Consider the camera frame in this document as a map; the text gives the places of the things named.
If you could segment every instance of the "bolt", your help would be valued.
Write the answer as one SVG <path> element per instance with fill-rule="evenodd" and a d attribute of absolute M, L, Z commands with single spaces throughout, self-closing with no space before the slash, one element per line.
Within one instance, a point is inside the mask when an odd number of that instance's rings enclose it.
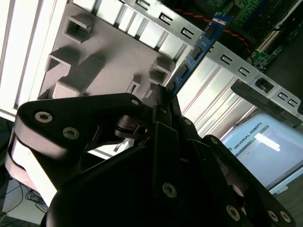
<path fill-rule="evenodd" d="M 273 211 L 268 210 L 268 214 L 269 214 L 270 218 L 273 219 L 275 222 L 279 221 L 278 217 L 276 216 L 276 214 Z"/>
<path fill-rule="evenodd" d="M 167 113 L 167 111 L 166 110 L 164 110 L 163 108 L 160 108 L 160 110 L 163 112 L 163 113 Z"/>
<path fill-rule="evenodd" d="M 185 121 L 186 124 L 191 125 L 191 122 L 190 122 L 189 119 L 185 119 L 184 121 Z"/>
<path fill-rule="evenodd" d="M 48 112 L 37 112 L 35 114 L 35 119 L 41 123 L 49 123 L 53 120 L 53 116 Z"/>
<path fill-rule="evenodd" d="M 286 222 L 288 222 L 288 223 L 292 222 L 290 217 L 284 211 L 280 211 L 280 214 Z"/>
<path fill-rule="evenodd" d="M 73 127 L 66 127 L 63 129 L 62 133 L 64 137 L 70 140 L 76 140 L 80 136 L 79 131 Z"/>
<path fill-rule="evenodd" d="M 171 183 L 165 182 L 162 186 L 162 189 L 163 189 L 164 193 L 172 199 L 177 196 L 177 190 L 176 190 L 175 186 L 172 185 Z"/>
<path fill-rule="evenodd" d="M 235 221 L 240 221 L 241 217 L 236 208 L 234 208 L 232 205 L 227 205 L 226 210 L 232 219 L 234 219 Z"/>
<path fill-rule="evenodd" d="M 139 102 L 137 100 L 132 99 L 132 103 L 135 105 L 139 105 Z"/>
<path fill-rule="evenodd" d="M 215 138 L 210 138 L 210 140 L 214 143 L 214 144 L 218 144 L 218 141 Z"/>

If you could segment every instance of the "black cable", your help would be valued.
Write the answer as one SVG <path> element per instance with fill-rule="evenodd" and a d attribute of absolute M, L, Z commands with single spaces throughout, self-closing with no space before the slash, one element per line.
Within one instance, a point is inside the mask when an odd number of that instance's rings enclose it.
<path fill-rule="evenodd" d="M 47 205 L 42 199 L 41 195 L 33 189 L 27 188 L 25 199 L 35 203 L 35 206 L 43 213 L 47 212 Z"/>
<path fill-rule="evenodd" d="M 19 183 L 19 185 L 20 185 L 21 196 L 22 196 L 22 198 L 21 198 L 20 203 L 18 203 L 17 206 L 19 206 L 19 205 L 22 203 L 22 201 L 23 201 L 23 190 L 22 190 L 22 185 L 20 184 L 20 182 L 18 182 L 18 183 Z M 2 217 L 3 215 L 6 215 L 7 213 L 11 212 L 11 211 L 12 211 L 13 209 L 15 209 L 17 206 L 15 206 L 14 208 L 10 209 L 9 211 L 4 212 L 3 214 L 0 215 L 0 217 Z"/>
<path fill-rule="evenodd" d="M 0 199 L 5 198 L 5 196 L 6 196 L 7 194 L 10 194 L 13 190 L 16 190 L 18 187 L 16 187 L 16 188 L 10 190 L 10 191 L 9 191 L 8 193 L 6 193 L 5 195 L 1 196 Z"/>

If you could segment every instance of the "blue circuit board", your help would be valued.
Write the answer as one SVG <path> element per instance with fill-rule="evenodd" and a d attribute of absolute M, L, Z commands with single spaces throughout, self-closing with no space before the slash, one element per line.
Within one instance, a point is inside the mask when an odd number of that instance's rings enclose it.
<path fill-rule="evenodd" d="M 189 54 L 176 70 L 172 79 L 169 81 L 167 89 L 171 99 L 181 90 L 231 19 L 232 16 L 223 13 L 217 13 L 213 17 L 197 43 L 193 46 Z"/>

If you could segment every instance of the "screen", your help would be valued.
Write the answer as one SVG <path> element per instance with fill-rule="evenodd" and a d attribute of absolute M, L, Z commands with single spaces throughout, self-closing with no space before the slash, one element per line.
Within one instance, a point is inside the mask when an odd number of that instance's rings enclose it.
<path fill-rule="evenodd" d="M 267 188 L 303 164 L 303 144 L 266 125 L 236 157 Z"/>

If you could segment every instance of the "red wire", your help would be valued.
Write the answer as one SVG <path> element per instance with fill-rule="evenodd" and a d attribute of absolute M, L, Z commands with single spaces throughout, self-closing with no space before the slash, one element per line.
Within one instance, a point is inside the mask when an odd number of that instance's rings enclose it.
<path fill-rule="evenodd" d="M 205 22 L 209 23 L 210 20 L 209 19 L 206 19 L 203 15 L 195 15 L 191 12 L 184 12 L 183 10 L 181 9 L 174 9 L 175 12 L 180 12 L 182 13 L 183 15 L 187 15 L 187 16 L 192 16 L 192 17 L 195 17 L 195 18 L 202 18 Z M 233 33 L 231 30 L 224 30 L 224 32 L 226 33 L 229 33 L 231 34 L 231 36 L 233 37 L 237 37 L 239 40 L 243 41 L 244 45 L 246 46 L 246 50 L 249 54 L 251 54 L 251 50 L 249 49 L 249 44 L 246 42 L 245 38 L 241 37 L 239 34 L 237 33 Z"/>

